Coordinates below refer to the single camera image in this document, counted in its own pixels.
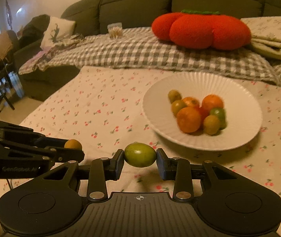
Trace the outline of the dark green tomato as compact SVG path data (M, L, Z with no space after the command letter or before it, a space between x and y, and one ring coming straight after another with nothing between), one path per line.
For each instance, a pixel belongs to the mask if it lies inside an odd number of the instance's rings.
M156 151L149 145L135 142L129 144L124 150L125 161L134 167L151 166L157 158Z

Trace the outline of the small mandarin orange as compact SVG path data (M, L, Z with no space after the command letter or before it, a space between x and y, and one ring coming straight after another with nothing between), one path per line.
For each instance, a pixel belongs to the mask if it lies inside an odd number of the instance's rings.
M186 107L177 113L176 121L179 129L183 133L193 133L199 130L202 122L200 113L196 108Z

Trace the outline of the red tomato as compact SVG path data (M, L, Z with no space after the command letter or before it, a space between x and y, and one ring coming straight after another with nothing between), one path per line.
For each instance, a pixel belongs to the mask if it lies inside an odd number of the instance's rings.
M203 122L205 120L205 118L207 116L209 116L209 112L207 110L205 110L203 107L195 107L195 109L199 112L200 116L201 116L201 124L200 124L200 130L203 129Z

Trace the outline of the small green fruit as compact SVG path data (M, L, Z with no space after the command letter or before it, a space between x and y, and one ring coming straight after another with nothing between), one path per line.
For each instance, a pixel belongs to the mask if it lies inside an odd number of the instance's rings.
M174 115L174 117L177 116L178 112L182 109L182 108L186 108L187 105L183 100L175 100L174 102L172 102L171 104L171 111Z

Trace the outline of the small orange-yellow persimmon fruit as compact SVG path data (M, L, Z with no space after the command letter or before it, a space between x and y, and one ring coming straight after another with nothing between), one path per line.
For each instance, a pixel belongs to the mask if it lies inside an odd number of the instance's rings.
M194 97L185 97L182 99L182 101L186 104L186 106L193 107L193 108L199 108L200 107L200 101Z

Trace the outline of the green round fruit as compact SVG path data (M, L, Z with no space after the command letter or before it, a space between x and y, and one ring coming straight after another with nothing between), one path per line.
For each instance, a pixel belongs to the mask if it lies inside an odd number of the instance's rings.
M226 128L226 126L227 126L226 111L224 108L213 108L210 110L210 115L214 115L219 119L221 130Z

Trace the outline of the large orange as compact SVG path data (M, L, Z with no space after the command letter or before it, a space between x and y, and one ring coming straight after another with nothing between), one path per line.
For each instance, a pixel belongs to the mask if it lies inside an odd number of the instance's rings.
M202 108L206 111L211 111L214 108L224 108L224 102L218 95L209 94L203 98Z

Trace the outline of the yellow-green small fruit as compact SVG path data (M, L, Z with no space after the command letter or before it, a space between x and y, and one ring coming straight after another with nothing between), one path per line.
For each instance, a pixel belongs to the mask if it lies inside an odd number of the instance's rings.
M176 100L181 100L182 95L177 90L172 89L168 93L168 99L169 99L169 102L172 104Z

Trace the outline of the cherry print tablecloth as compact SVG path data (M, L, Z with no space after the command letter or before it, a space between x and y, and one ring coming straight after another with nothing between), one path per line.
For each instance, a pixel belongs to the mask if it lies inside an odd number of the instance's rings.
M169 71L86 66L28 114L22 125L47 136L78 140L85 152L85 163L112 157L117 149L141 142L162 148L169 157L186 158L194 164L212 160L281 197L281 88L240 81L262 108L263 124L258 137L236 150L197 151L156 135L142 113L141 102L147 89L169 75Z

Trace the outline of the dark wooden chair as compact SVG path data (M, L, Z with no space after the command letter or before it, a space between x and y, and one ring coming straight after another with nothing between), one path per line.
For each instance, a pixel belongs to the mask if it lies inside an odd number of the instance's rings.
M15 71L14 53L19 49L19 41L17 34L13 30L7 30L0 33L0 82L6 80L9 87L13 85L9 78L9 73ZM14 109L9 99L6 97L5 92L0 89L0 102L5 100L7 104Z

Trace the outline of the white ribbed plate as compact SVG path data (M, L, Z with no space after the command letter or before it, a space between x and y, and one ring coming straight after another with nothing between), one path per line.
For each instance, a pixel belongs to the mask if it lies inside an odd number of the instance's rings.
M248 90L205 72L173 74L156 82L144 95L143 112L155 132L197 150L243 146L263 122L260 105Z

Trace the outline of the white embroidered small pillow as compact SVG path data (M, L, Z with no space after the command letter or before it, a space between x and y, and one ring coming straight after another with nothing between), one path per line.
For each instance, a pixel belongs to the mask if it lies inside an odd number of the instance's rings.
M75 26L75 21L50 17L50 22L44 33L40 48L42 50L51 48L58 41L69 38L74 32Z

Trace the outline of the orange pumpkin cushion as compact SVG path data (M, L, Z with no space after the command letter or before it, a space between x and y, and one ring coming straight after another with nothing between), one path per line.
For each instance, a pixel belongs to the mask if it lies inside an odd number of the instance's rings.
M235 50L251 43L251 30L245 23L218 12L166 13L153 21L152 31L159 40L187 49Z

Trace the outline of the clear box of swabs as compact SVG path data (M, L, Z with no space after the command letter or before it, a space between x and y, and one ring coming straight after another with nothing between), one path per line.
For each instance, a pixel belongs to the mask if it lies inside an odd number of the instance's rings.
M111 39L121 38L123 36L122 23L113 23L107 26L108 34Z

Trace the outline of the dark green sofa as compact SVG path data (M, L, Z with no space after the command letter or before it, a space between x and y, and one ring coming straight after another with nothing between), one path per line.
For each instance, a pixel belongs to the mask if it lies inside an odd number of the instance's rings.
M61 18L76 22L74 34L90 36L105 34L111 23L121 22L124 28L149 27L156 17L183 9L219 11L236 18L281 16L281 0L81 0L70 5ZM14 54L16 71L40 51L49 18L42 14L24 27L20 50ZM19 79L28 97L44 101L78 73L74 66L67 65L56 70L19 73Z

